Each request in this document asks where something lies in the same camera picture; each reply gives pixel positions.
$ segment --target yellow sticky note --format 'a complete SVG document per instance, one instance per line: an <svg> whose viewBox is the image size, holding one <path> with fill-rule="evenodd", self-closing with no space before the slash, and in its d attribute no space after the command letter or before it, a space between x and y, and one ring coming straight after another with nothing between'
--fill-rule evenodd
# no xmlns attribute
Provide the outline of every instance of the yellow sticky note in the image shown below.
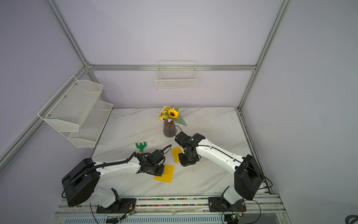
<svg viewBox="0 0 358 224"><path fill-rule="evenodd" d="M174 166L164 164L164 172L161 177L154 177L154 180L171 183L173 179Z"/></svg>
<svg viewBox="0 0 358 224"><path fill-rule="evenodd" d="M179 162L179 153L182 153L182 150L180 147L176 147L176 148L172 148L171 149L171 153L173 154L173 158L174 158L174 162L178 163Z"/></svg>

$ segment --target flower vase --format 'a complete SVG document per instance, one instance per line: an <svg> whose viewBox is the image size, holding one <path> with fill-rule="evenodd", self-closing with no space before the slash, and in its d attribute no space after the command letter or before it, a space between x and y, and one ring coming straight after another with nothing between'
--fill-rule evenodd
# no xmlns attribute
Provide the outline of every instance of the flower vase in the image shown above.
<svg viewBox="0 0 358 224"><path fill-rule="evenodd" d="M171 138L176 135L176 127L174 121L168 122L164 120L163 134L168 138Z"/></svg>

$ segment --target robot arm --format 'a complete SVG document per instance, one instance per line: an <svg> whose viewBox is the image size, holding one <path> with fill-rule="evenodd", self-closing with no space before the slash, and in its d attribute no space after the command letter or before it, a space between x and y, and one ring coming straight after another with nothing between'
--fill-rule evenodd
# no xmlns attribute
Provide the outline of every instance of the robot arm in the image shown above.
<svg viewBox="0 0 358 224"><path fill-rule="evenodd" d="M230 208L242 198L246 200L254 198L263 182L263 177L253 156L243 157L228 152L198 133L191 137L180 132L175 141L184 151L179 154L182 166L193 165L200 160L199 156L204 156L234 175L234 186L228 187L220 197L225 207Z"/></svg>
<svg viewBox="0 0 358 224"><path fill-rule="evenodd" d="M120 161L103 163L93 162L91 158L82 160L62 179L68 205L76 206L86 201L108 208L114 202L120 204L121 199L115 189L107 189L98 184L131 173L162 176L165 161L163 151L166 148L157 149L153 153L133 152L128 159Z"/></svg>

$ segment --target mounting plate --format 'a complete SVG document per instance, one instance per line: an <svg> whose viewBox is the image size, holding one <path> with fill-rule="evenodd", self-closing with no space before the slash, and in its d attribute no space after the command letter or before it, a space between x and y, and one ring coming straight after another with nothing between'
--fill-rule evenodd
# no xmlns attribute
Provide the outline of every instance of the mounting plate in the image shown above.
<svg viewBox="0 0 358 224"><path fill-rule="evenodd" d="M227 211L222 205L219 197L209 197L209 211L210 212L218 212L218 211ZM244 200L238 200L235 205L233 205L233 208L231 211L241 211L241 208L243 208L243 211L246 211L246 205L244 203Z"/></svg>
<svg viewBox="0 0 358 224"><path fill-rule="evenodd" d="M111 206L109 206L108 208L104 208L102 206L98 206L97 207L97 214L109 214L109 213L113 213L113 214L117 214L117 213L127 213L129 212L129 207L124 206L125 204L127 204L128 206L132 206L135 209L135 203L137 201L136 198L121 198L122 203L120 205L118 205L119 210L115 209L115 211L113 211L112 207L116 206L115 204L117 202L114 202Z"/></svg>

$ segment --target yellow flower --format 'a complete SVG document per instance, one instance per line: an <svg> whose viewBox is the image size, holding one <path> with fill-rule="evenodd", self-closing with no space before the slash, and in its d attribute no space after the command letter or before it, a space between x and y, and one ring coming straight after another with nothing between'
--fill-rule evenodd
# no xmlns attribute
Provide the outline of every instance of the yellow flower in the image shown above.
<svg viewBox="0 0 358 224"><path fill-rule="evenodd" d="M169 117L171 117L171 118L178 118L180 116L180 114L176 110L174 110L173 108L171 108L168 111L168 114L169 114Z"/></svg>

